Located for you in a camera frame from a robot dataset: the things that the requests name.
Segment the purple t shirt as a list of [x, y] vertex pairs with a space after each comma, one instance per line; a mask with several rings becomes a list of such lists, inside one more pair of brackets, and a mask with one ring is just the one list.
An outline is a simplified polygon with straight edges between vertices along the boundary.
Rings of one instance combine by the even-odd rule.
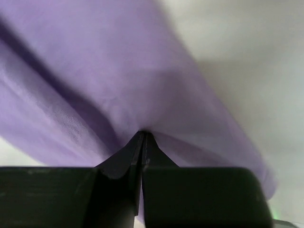
[[[179, 167], [245, 168], [266, 202], [275, 192], [261, 155], [155, 1], [1, 1], [5, 140], [45, 167], [93, 168], [138, 132]], [[145, 223], [142, 155], [134, 220]]]

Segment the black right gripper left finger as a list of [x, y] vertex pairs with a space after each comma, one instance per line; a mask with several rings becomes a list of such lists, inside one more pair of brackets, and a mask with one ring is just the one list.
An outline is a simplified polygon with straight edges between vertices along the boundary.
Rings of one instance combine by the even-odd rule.
[[100, 165], [2, 167], [3, 228], [131, 228], [139, 210], [144, 133]]

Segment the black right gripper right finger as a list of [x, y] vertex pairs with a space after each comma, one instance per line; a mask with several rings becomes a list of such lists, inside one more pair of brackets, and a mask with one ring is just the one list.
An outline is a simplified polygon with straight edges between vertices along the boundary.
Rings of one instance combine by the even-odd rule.
[[144, 220], [148, 228], [271, 228], [259, 181], [245, 168], [176, 165], [151, 133], [142, 146]]

